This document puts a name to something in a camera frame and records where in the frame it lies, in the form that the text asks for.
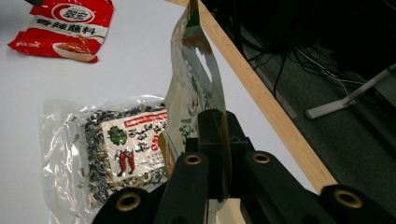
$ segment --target clear plastic package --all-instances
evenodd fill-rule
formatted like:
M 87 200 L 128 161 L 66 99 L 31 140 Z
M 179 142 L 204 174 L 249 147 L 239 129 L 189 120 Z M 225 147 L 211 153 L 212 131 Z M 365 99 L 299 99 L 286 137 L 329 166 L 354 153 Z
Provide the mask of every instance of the clear plastic package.
M 42 118 L 50 223 L 91 223 L 115 191 L 151 191 L 166 180 L 158 146 L 167 118 L 162 97 L 136 96 L 98 107 L 46 100 Z

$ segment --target snack package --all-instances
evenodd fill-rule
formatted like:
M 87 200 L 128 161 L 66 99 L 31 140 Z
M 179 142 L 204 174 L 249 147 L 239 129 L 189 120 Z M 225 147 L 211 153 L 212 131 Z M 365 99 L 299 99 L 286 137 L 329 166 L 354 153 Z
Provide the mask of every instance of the snack package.
M 173 76 L 165 97 L 168 124 L 163 132 L 167 174 L 172 173 L 175 160 L 184 152 L 186 138 L 197 137 L 197 115 L 207 109 L 217 109 L 222 114 L 224 159 L 230 178 L 224 93 L 215 56 L 200 25 L 197 0 L 190 0 L 178 20 L 172 34 L 171 50 Z
M 113 10 L 111 0 L 44 0 L 8 45 L 26 54 L 96 63 Z
M 43 186 L 51 221 L 92 223 L 114 192 L 127 187 L 151 191 L 165 182 L 158 136 L 166 121 L 163 98 L 158 96 L 114 100 L 99 107 L 47 100 Z

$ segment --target table surface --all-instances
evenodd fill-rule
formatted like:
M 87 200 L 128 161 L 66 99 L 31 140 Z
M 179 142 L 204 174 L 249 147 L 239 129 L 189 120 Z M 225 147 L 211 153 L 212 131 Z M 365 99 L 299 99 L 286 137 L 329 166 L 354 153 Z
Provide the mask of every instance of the table surface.
M 184 1 L 174 3 L 186 6 Z M 100 106 L 122 97 L 165 96 L 170 38 L 184 7 L 163 0 L 113 1 L 115 11 L 99 62 L 29 56 L 7 46 L 31 6 L 0 2 L 0 168 L 2 223 L 48 223 L 42 188 L 41 115 L 46 99 Z M 201 21 L 218 61 L 227 110 L 257 150 L 274 154 L 306 188 L 335 183 L 231 40 L 201 4 Z

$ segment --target wooden edge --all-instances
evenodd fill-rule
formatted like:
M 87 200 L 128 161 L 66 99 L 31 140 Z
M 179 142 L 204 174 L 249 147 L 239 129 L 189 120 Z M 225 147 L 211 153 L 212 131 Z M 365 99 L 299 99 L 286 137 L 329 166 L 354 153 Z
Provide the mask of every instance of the wooden edge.
M 168 1 L 184 7 L 188 4 L 188 0 Z M 233 44 L 233 41 L 225 34 L 201 1 L 199 1 L 199 10 L 204 30 L 236 73 L 264 116 L 271 123 L 315 190 L 320 192 L 323 187 L 336 184 L 335 179 L 318 158 L 312 147 L 309 146 L 286 112 L 275 100 L 272 93 L 268 91 Z

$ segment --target white table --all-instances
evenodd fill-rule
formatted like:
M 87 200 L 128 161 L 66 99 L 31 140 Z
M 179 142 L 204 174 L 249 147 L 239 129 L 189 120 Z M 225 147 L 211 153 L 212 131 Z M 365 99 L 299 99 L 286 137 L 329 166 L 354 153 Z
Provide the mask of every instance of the white table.
M 114 0 L 115 12 L 96 64 L 29 56 L 7 46 L 31 6 L 0 1 L 1 223 L 48 223 L 39 139 L 47 98 L 101 105 L 126 96 L 165 96 L 172 76 L 170 38 L 184 10 L 161 0 Z M 211 42 L 227 110 L 257 150 L 274 154 L 306 189 L 315 191 L 276 132 Z

